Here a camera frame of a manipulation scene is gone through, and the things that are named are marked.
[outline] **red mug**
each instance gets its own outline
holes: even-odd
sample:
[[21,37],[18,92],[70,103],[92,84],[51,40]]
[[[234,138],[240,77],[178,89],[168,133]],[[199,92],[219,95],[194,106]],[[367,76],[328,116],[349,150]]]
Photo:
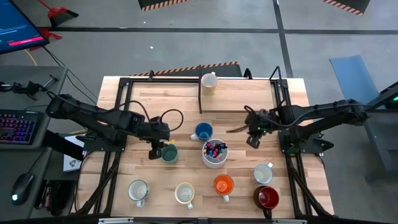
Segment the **red mug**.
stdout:
[[260,186],[254,190],[253,200],[264,212],[265,218],[272,218],[272,209],[279,204],[278,192],[272,187]]

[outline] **monitor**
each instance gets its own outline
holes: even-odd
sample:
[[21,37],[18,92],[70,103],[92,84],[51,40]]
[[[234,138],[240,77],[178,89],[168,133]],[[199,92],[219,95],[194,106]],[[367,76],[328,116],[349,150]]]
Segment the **monitor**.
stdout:
[[10,0],[0,0],[0,54],[48,44],[25,14]]

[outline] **gray floor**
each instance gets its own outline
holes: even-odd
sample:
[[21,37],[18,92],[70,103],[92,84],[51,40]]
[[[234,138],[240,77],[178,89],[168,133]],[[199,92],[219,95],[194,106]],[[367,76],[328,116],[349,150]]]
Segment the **gray floor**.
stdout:
[[[48,26],[46,10],[36,1],[16,0],[38,25]],[[65,27],[246,28],[276,29],[272,0],[192,0],[141,12],[133,0],[54,0],[81,16]],[[372,0],[363,17],[321,0],[279,0],[285,29],[397,30],[398,1]],[[98,94],[105,75],[129,75],[236,60],[255,77],[269,77],[280,65],[278,34],[57,32],[62,40],[48,48]],[[311,104],[343,99],[331,57],[360,54],[378,90],[396,82],[398,35],[286,35],[293,75],[304,78]],[[39,65],[55,65],[42,49]],[[31,65],[24,52],[0,55],[0,65]],[[71,84],[64,93],[87,101]],[[81,129],[69,121],[52,122],[56,132]],[[326,176],[335,212],[343,218],[397,223],[398,185],[367,184],[364,174],[379,166],[363,128],[339,126],[326,131],[335,147],[325,154]]]

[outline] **green mug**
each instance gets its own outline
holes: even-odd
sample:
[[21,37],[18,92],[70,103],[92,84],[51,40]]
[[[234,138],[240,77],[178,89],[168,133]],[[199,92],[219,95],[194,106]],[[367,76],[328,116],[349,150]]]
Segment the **green mug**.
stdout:
[[178,149],[173,144],[162,149],[162,160],[168,164],[174,164],[178,161]]

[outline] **rgb keyboard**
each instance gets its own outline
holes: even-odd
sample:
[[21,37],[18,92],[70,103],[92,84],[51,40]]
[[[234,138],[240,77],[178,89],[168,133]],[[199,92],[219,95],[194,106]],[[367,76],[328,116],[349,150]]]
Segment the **rgb keyboard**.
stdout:
[[0,144],[32,144],[42,113],[0,110]]

